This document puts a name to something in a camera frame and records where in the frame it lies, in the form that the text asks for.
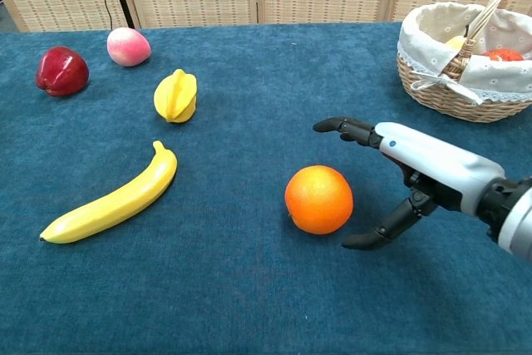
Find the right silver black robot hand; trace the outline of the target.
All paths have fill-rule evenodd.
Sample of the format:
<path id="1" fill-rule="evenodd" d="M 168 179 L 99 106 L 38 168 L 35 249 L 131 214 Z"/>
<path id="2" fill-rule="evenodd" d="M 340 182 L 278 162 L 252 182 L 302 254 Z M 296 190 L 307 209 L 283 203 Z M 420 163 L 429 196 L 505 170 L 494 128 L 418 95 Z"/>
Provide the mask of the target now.
<path id="1" fill-rule="evenodd" d="M 313 129 L 337 131 L 343 141 L 379 150 L 401 168 L 410 191 L 383 222 L 365 234 L 348 236 L 342 247 L 380 249 L 437 207 L 478 217 L 489 226 L 491 238 L 498 239 L 506 212 L 492 195 L 502 186 L 505 172 L 494 161 L 396 122 L 370 126 L 335 116 L 315 123 Z"/>

